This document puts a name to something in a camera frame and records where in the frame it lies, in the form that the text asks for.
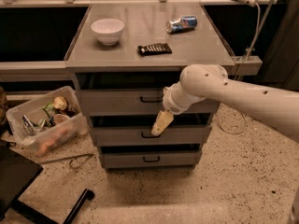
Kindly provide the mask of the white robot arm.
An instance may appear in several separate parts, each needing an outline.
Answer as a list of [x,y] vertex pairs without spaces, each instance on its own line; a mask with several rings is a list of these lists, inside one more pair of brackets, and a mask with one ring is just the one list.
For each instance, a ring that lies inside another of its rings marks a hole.
[[228,78],[216,64],[191,64],[179,81],[163,91],[163,108],[157,114],[151,133],[160,135],[174,117],[205,99],[230,106],[299,143],[299,94]]

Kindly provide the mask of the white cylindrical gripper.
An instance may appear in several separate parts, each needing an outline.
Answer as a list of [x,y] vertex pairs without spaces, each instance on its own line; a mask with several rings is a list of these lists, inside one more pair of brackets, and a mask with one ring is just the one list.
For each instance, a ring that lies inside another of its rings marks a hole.
[[194,96],[187,93],[180,82],[170,87],[164,87],[163,107],[166,111],[160,111],[152,126],[151,134],[160,135],[173,121],[174,115],[182,114],[191,105],[202,102],[203,97]]

